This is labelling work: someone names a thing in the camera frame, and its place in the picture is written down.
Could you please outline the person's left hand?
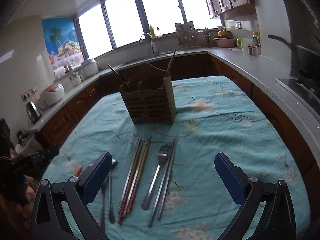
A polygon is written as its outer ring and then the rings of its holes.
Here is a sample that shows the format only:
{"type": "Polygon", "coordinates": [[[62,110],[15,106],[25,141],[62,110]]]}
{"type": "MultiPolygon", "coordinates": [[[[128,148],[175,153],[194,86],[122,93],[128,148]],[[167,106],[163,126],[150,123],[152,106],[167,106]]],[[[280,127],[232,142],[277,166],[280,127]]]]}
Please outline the person's left hand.
{"type": "Polygon", "coordinates": [[[25,219],[29,219],[32,215],[34,200],[36,197],[35,190],[37,190],[36,180],[33,177],[27,176],[27,188],[24,193],[24,198],[27,200],[27,204],[24,206],[19,203],[15,204],[15,211],[20,213],[25,219]]]}

